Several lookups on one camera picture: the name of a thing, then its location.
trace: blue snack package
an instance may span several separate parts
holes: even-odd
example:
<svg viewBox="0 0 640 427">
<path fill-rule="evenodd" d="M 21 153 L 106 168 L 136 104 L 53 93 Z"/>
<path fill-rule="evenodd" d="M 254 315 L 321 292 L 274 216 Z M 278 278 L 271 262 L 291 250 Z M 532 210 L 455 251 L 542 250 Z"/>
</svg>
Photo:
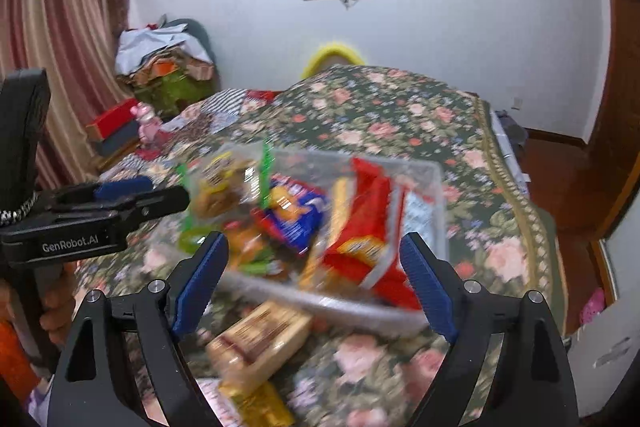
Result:
<svg viewBox="0 0 640 427">
<path fill-rule="evenodd" d="M 322 224 L 326 203 L 319 188 L 274 174 L 268 207 L 254 208 L 252 216 L 270 237 L 304 255 Z"/>
</svg>

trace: green fabric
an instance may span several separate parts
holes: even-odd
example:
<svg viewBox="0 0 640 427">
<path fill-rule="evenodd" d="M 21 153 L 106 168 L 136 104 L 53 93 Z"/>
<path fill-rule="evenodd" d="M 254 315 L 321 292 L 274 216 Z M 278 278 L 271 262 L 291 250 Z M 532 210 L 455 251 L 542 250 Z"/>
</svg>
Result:
<svg viewBox="0 0 640 427">
<path fill-rule="evenodd" d="M 161 118 L 177 116 L 215 92 L 213 79 L 195 80 L 181 70 L 155 78 L 146 86 L 132 87 L 136 99 L 152 105 Z"/>
<path fill-rule="evenodd" d="M 565 297 L 548 214 L 521 195 L 490 127 L 488 105 L 426 76 L 366 66 L 337 66 L 279 95 L 215 136 L 191 145 L 202 155 L 224 140 L 340 150 L 439 162 L 447 198 L 449 258 L 463 279 L 520 297 L 539 289 L 558 325 Z M 177 183 L 170 174 L 168 183 Z M 125 253 L 82 264 L 81 284 L 120 295 L 165 277 L 177 260 L 147 251 L 132 235 Z M 179 233 L 179 223 L 175 225 Z M 182 344 L 194 376 L 215 376 L 204 346 L 250 309 L 215 293 L 197 335 Z M 463 422 L 477 417 L 492 382 L 500 338 L 492 339 Z M 273 377 L 299 425 L 404 425 L 433 380 L 447 344 L 430 330 L 407 339 L 337 328 L 315 331 Z M 144 393 L 148 381 L 139 368 Z"/>
</svg>

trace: blue gripper pad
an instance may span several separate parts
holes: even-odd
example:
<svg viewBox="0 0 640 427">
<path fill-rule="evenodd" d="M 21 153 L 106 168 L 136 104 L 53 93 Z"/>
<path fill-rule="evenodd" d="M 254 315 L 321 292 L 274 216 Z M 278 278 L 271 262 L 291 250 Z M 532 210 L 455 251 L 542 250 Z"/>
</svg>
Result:
<svg viewBox="0 0 640 427">
<path fill-rule="evenodd" d="M 433 262 L 439 262 L 433 253 L 430 257 Z M 453 303 L 409 234 L 400 241 L 400 263 L 429 319 L 431 329 L 443 335 L 449 344 L 455 343 L 458 328 L 453 321 Z"/>
<path fill-rule="evenodd" d="M 123 196 L 150 192 L 154 189 L 154 182 L 147 176 L 136 176 L 129 180 L 107 182 L 94 190 L 96 201 L 113 201 Z"/>
<path fill-rule="evenodd" d="M 229 260 L 226 238 L 220 233 L 212 241 L 206 239 L 193 258 L 181 261 L 180 264 L 199 257 L 203 248 L 206 249 L 206 253 L 177 299 L 172 331 L 178 338 L 193 333 L 198 327 L 211 294 L 216 289 Z"/>
</svg>

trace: white wall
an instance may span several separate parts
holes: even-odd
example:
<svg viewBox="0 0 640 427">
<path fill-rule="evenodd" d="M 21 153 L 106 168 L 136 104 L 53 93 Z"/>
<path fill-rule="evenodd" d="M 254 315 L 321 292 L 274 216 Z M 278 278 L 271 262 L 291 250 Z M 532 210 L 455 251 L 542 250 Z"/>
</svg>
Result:
<svg viewBox="0 0 640 427">
<path fill-rule="evenodd" d="M 638 286 L 640 279 L 640 197 L 626 211 L 607 239 L 607 256 L 620 295 Z"/>
<path fill-rule="evenodd" d="M 600 81 L 608 0 L 132 0 L 140 25 L 192 17 L 224 87 L 284 89 L 339 40 L 369 64 L 429 74 L 495 108 L 524 99 L 526 126 L 582 137 Z"/>
</svg>

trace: pink toy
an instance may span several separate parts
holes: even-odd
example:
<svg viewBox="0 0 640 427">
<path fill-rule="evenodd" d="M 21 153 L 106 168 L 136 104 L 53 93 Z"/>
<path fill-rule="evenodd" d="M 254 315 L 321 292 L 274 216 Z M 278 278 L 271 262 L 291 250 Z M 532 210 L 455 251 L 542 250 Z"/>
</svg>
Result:
<svg viewBox="0 0 640 427">
<path fill-rule="evenodd" d="M 156 116 L 154 108 L 148 103 L 139 102 L 131 108 L 131 114 L 136 118 L 140 127 L 138 128 L 138 136 L 144 145 L 150 145 L 154 142 L 162 120 Z"/>
<path fill-rule="evenodd" d="M 131 108 L 131 114 L 140 124 L 138 136 L 142 147 L 136 150 L 136 155 L 147 161 L 153 161 L 160 155 L 161 147 L 171 138 L 171 134 L 160 129 L 162 120 L 156 116 L 154 108 L 148 103 L 139 102 Z"/>
<path fill-rule="evenodd" d="M 584 325 L 590 323 L 593 320 L 593 317 L 604 311 L 605 307 L 604 290 L 602 288 L 597 288 L 580 312 L 580 324 Z"/>
</svg>

